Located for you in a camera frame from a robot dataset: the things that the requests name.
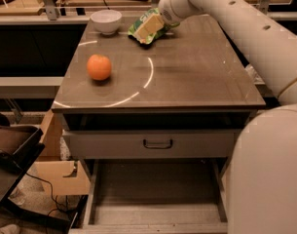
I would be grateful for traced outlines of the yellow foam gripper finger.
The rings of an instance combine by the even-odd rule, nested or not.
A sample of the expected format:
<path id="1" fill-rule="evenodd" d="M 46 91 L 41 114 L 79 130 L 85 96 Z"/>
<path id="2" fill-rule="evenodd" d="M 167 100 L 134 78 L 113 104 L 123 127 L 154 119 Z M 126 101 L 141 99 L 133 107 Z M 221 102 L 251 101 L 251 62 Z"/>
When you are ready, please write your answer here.
<path id="1" fill-rule="evenodd" d="M 164 27 L 164 22 L 159 15 L 150 15 L 147 20 L 143 23 L 149 33 L 155 33 Z"/>
<path id="2" fill-rule="evenodd" d="M 134 36 L 141 40 L 141 39 L 146 39 L 148 36 L 150 35 L 149 31 L 143 27 L 143 28 L 138 28 L 135 32 L 134 32 Z"/>

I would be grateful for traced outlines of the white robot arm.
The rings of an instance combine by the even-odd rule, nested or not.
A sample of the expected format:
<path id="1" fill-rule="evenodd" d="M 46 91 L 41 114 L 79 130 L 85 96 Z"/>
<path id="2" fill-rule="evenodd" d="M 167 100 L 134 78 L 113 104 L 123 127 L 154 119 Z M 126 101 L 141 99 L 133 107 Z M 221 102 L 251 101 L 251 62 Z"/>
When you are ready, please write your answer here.
<path id="1" fill-rule="evenodd" d="M 297 234 L 297 36 L 244 0 L 160 0 L 166 24 L 212 16 L 278 100 L 242 130 L 227 172 L 228 234 Z"/>

